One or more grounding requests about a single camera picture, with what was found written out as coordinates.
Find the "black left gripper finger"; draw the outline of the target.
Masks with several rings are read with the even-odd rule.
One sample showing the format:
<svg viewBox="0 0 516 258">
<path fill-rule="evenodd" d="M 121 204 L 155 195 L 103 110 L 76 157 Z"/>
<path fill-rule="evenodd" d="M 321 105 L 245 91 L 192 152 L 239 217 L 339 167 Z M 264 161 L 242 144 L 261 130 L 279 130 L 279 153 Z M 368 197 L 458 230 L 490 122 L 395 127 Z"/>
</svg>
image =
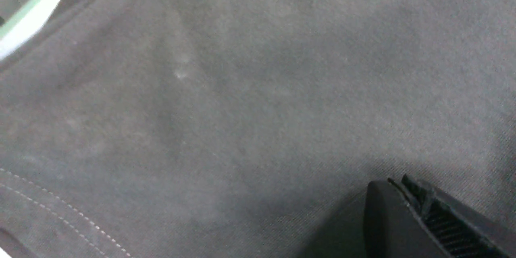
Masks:
<svg viewBox="0 0 516 258">
<path fill-rule="evenodd" d="M 369 258 L 514 258 L 515 232 L 426 181 L 404 175 L 367 185 Z"/>
</svg>

